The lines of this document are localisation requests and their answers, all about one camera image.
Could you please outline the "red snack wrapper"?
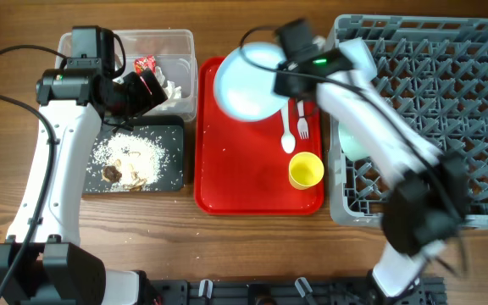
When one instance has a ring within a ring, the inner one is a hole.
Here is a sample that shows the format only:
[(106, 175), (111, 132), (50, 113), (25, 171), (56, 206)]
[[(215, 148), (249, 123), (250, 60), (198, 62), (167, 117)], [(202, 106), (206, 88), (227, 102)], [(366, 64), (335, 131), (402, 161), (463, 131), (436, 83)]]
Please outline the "red snack wrapper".
[(137, 58), (134, 61), (135, 72), (140, 76), (150, 94), (153, 94), (153, 87), (157, 83), (155, 75), (156, 60), (153, 55)]

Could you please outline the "brown food scraps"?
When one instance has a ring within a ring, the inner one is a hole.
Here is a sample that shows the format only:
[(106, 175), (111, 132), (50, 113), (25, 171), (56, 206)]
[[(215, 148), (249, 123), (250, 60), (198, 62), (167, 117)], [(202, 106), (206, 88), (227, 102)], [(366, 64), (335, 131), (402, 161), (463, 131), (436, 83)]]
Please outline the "brown food scraps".
[(147, 179), (141, 177), (131, 161), (116, 159), (103, 168), (102, 179), (116, 191), (141, 191)]

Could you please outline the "white napkin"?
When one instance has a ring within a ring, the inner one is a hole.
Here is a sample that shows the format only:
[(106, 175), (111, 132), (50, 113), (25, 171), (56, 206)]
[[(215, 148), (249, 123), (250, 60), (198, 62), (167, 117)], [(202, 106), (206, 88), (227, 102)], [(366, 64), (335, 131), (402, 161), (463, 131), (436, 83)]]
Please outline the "white napkin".
[(114, 77), (113, 81), (117, 84), (123, 85), (130, 95), (134, 96), (135, 100), (142, 100), (154, 105), (164, 103), (170, 99), (181, 98), (181, 87), (176, 86), (171, 80), (166, 80), (163, 71), (155, 67), (155, 75), (157, 83), (152, 88), (152, 94), (149, 93), (140, 76), (134, 71), (127, 74)]

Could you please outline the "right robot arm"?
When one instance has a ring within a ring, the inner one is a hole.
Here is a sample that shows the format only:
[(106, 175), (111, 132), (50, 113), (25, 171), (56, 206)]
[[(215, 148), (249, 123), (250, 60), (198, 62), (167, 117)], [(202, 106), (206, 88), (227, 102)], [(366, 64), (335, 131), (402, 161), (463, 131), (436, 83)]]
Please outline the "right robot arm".
[(421, 137), (374, 88), (374, 59), (361, 38), (322, 51), (305, 19), (274, 34), (285, 56), (275, 70), (274, 92), (312, 97), (354, 136), (391, 190), (380, 224), (387, 244), (369, 272), (369, 303), (397, 302), (466, 221), (463, 158)]

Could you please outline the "light blue plate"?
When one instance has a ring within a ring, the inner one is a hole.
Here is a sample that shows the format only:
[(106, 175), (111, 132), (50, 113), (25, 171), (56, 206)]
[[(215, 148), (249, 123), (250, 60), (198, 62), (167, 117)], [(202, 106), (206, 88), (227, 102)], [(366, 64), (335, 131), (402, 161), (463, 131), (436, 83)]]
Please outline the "light blue plate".
[(279, 112), (288, 101), (274, 93), (275, 73), (252, 66), (246, 60), (275, 69), (286, 57), (268, 42), (251, 42), (232, 51), (214, 77), (213, 93), (219, 108), (232, 119), (255, 122)]

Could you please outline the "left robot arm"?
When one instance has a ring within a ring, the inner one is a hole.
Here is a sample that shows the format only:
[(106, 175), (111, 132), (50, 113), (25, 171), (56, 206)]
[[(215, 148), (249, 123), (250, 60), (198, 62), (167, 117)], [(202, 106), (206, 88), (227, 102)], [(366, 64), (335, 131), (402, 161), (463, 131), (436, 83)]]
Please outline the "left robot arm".
[(76, 26), (72, 53), (36, 83), (36, 150), (25, 194), (0, 243), (0, 302), (159, 304), (142, 271), (107, 269), (80, 246), (86, 166), (105, 117), (132, 119), (166, 100), (151, 70), (127, 72), (111, 30)]

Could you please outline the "light blue food bowl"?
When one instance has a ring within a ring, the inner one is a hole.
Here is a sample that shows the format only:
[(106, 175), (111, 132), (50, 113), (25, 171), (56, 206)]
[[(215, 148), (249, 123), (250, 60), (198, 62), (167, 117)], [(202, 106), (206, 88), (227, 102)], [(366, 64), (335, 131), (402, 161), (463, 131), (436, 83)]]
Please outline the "light blue food bowl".
[(341, 42), (338, 48), (352, 62), (353, 68), (363, 73), (365, 80), (371, 81), (377, 76), (372, 53), (361, 37)]

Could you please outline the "mint green bowl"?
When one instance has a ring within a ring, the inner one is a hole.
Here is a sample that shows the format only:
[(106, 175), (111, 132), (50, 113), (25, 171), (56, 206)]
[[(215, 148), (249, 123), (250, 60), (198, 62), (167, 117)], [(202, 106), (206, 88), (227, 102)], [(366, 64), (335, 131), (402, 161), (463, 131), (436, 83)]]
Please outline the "mint green bowl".
[(358, 139), (342, 124), (338, 125), (338, 136), (341, 150), (347, 159), (356, 162), (369, 156), (368, 151)]

